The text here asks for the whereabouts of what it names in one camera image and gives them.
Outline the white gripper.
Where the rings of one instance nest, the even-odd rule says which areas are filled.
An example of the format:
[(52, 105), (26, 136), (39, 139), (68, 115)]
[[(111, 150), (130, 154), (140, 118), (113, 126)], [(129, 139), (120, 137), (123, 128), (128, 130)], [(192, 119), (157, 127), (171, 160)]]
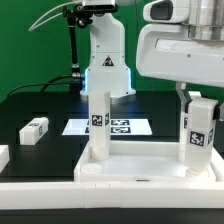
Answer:
[(186, 83), (224, 87), (224, 42), (192, 40), (184, 25), (148, 24), (139, 34), (136, 67), (142, 76), (179, 81), (187, 113), (192, 99)]

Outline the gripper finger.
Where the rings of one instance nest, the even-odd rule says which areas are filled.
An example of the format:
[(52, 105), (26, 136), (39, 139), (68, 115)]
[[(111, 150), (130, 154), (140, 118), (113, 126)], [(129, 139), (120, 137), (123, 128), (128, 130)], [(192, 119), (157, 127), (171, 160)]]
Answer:
[(215, 106), (213, 119), (224, 121), (224, 102)]

